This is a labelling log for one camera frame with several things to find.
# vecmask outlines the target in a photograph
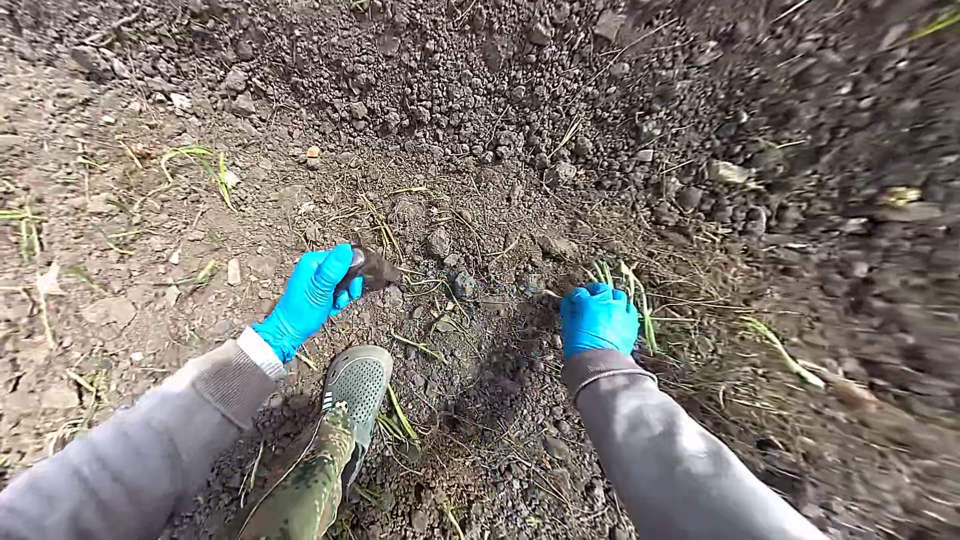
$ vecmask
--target green shoe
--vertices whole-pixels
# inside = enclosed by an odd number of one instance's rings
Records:
[[[386,349],[375,345],[358,345],[333,358],[326,373],[321,410],[327,412],[334,404],[346,402],[353,425],[353,455],[341,475],[345,494],[367,456],[373,426],[376,424],[376,412],[383,404],[393,372],[394,359]]]

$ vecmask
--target soil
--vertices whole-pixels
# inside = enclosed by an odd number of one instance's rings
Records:
[[[360,241],[404,283],[310,340],[165,537],[249,511],[374,343],[419,444],[378,430],[331,537],[634,538],[559,378],[597,259],[664,319],[637,361],[824,532],[954,537],[960,25],[916,37],[951,6],[0,3],[4,481]]]

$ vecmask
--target hand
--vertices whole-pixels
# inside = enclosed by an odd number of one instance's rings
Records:
[[[353,250],[340,244],[332,250],[307,252],[300,257],[287,282],[287,290],[265,321],[253,325],[281,361],[294,357],[300,345],[320,329],[326,318],[336,315],[351,300],[360,297],[363,278],[357,276],[334,299],[333,289],[347,274]]]
[[[639,323],[627,293],[606,283],[577,287],[560,302],[564,359],[593,349],[634,350]]]

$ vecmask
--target ground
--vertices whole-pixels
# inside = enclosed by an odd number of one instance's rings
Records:
[[[557,296],[621,260],[637,361],[824,532],[957,533],[960,24],[930,26],[956,4],[0,12],[4,481],[354,241],[404,281],[308,342],[165,537],[249,511],[357,343],[418,440],[385,404],[331,536],[635,537],[560,382]]]

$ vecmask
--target blue nitrile glove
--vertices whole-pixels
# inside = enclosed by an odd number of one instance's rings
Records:
[[[639,323],[627,293],[606,283],[577,287],[560,302],[564,359],[593,349],[634,350]]]
[[[328,316],[336,315],[351,300],[360,297],[363,278],[357,276],[347,290],[333,298],[333,289],[347,274],[352,260],[353,249],[349,244],[307,252],[300,257],[287,282],[287,290],[274,310],[265,321],[253,325],[281,361],[294,357],[300,345],[320,329]]]

